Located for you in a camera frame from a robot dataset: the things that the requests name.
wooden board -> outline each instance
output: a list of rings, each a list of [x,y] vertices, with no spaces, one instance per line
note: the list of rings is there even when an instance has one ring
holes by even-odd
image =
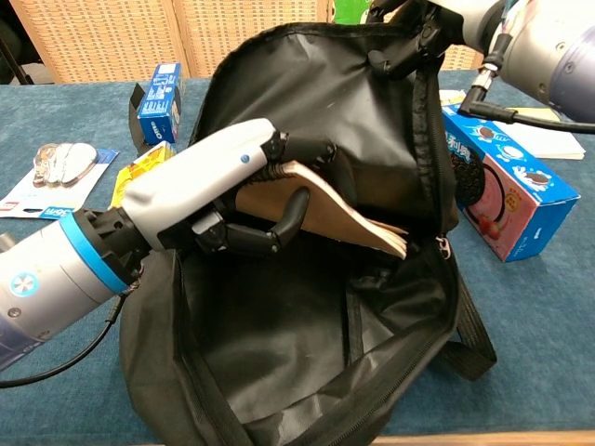
[[[305,231],[405,257],[406,243],[400,235],[402,230],[377,224],[357,213],[305,165],[292,162],[282,168],[289,177],[243,187],[236,197],[238,211],[277,222],[292,193],[305,186],[311,195],[302,225]]]
[[[595,430],[571,432],[507,432],[475,435],[430,435],[419,437],[380,437],[375,445],[419,445],[428,446],[528,446],[528,445],[561,445],[583,446],[595,445]]]

black strap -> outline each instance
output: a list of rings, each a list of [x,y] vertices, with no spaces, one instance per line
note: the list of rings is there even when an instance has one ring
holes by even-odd
[[[459,295],[461,312],[456,329],[460,342],[447,342],[440,354],[461,376],[475,381],[496,364],[496,352],[473,305],[469,289],[460,276]]]

robotic arm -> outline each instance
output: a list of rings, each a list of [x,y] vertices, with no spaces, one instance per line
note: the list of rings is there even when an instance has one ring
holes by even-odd
[[[20,243],[4,234],[0,370],[126,292],[139,279],[141,260],[151,250],[198,243],[207,253],[276,253],[299,231],[309,191],[297,190],[269,231],[225,222],[235,192],[268,164],[296,159],[320,167],[335,155],[335,146],[326,141],[282,134],[266,119],[247,121],[220,130],[134,180],[120,208],[79,211]]]
[[[507,84],[572,120],[595,123],[595,9],[586,7],[583,0],[518,0],[509,9],[512,3],[376,0],[368,21],[381,21],[400,7],[392,21],[405,26],[422,23],[414,45],[417,57],[420,53],[438,56],[450,45],[465,45],[483,53],[486,59],[473,83],[476,94],[469,99],[483,100],[492,80],[499,75]],[[390,60],[390,55],[375,56],[384,70],[397,76],[407,75],[415,66],[402,59]],[[591,127],[585,133],[594,130]]]

black cable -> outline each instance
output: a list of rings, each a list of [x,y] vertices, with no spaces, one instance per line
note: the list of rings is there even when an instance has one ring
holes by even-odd
[[[2,39],[0,36],[0,54],[4,56],[5,61],[8,64],[8,68],[12,71],[12,73],[19,79],[19,83],[21,85],[32,85],[33,81],[31,77],[25,73],[22,67],[17,63],[14,56],[10,52],[10,48],[8,47],[7,43]]]
[[[532,125],[533,127],[547,128],[547,130],[580,133],[583,135],[595,135],[595,124],[548,121],[545,119],[537,119],[525,114],[515,114],[513,119],[515,123]]]
[[[61,374],[65,370],[70,369],[75,364],[86,358],[89,353],[91,353],[96,346],[103,340],[105,335],[110,331],[110,329],[115,324],[116,320],[118,319],[118,315],[122,310],[122,306],[128,296],[129,292],[124,292],[116,297],[115,302],[113,303],[112,309],[110,310],[110,314],[108,315],[105,327],[101,330],[101,333],[91,342],[83,351],[81,351],[78,355],[72,358],[69,361],[64,362],[62,365],[58,367],[48,370],[47,372],[43,372],[41,374],[36,374],[34,376],[29,376],[27,378],[20,378],[14,379],[9,381],[0,381],[0,388],[12,388],[12,387],[22,387],[27,386],[29,384],[38,383],[39,381],[43,381],[45,379],[51,378],[52,376],[56,376],[57,374]]]
[[[498,121],[505,124],[525,124],[533,127],[546,128],[559,132],[572,132],[584,135],[595,135],[595,124],[569,123],[565,121],[549,121],[538,119],[525,114],[519,114],[516,110],[507,109],[490,102],[473,102],[469,105],[467,116],[474,116],[488,121]]]

oreo box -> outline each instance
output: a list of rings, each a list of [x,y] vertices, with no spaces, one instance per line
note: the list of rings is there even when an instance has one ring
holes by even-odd
[[[181,97],[183,94],[181,64],[161,63],[155,68],[149,90],[139,106],[139,122],[149,145],[178,138]]]
[[[458,207],[505,262],[546,247],[580,195],[492,122],[443,107]]]

